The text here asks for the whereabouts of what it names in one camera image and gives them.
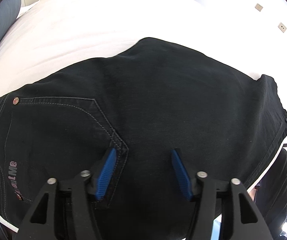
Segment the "black jeans pants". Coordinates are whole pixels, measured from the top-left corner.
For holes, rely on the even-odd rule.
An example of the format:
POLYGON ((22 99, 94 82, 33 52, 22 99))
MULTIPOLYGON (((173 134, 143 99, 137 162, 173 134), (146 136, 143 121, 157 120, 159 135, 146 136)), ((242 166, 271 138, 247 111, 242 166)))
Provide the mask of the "black jeans pants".
POLYGON ((252 186, 287 135, 274 79, 144 38, 0 97, 0 215, 21 221, 46 181, 71 179, 110 147, 116 166, 95 204, 104 239, 182 239, 194 205, 171 164, 252 186))

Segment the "white bed mattress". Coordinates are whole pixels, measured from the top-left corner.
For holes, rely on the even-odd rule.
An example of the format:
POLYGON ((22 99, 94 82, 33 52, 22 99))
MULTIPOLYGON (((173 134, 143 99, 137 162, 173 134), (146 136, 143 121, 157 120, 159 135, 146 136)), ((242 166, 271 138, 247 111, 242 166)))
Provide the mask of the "white bed mattress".
POLYGON ((63 68, 114 57, 144 38, 190 48, 274 79, 287 112, 287 30, 256 0, 40 0, 0 41, 0 97, 63 68))

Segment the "upper wall socket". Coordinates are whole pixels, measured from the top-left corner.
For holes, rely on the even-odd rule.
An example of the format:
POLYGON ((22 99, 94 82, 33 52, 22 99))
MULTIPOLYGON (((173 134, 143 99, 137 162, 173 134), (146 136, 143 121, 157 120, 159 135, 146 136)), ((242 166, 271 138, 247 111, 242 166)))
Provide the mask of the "upper wall socket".
POLYGON ((258 10, 258 11, 261 11, 263 9, 263 6, 261 6, 260 4, 257 4, 255 6, 255 8, 258 10))

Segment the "lower wall socket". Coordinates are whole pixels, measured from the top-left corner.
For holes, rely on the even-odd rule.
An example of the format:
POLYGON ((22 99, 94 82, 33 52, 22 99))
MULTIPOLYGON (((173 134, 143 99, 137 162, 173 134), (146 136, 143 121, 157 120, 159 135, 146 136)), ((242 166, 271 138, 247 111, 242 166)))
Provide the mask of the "lower wall socket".
POLYGON ((280 23, 278 25, 278 28, 284 33, 286 30, 287 30, 287 27, 283 24, 283 23, 280 23))

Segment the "wall socket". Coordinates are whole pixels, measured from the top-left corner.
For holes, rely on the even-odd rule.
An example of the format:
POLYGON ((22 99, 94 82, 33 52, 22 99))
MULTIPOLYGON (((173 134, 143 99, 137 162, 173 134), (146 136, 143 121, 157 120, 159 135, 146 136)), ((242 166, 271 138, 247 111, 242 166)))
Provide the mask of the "wall socket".
POLYGON ((261 6, 260 4, 257 4, 255 6, 255 8, 258 10, 258 11, 261 11, 263 9, 263 6, 261 6))
POLYGON ((287 30, 287 27, 283 24, 283 23, 280 23, 278 25, 278 28, 284 33, 286 30, 287 30))

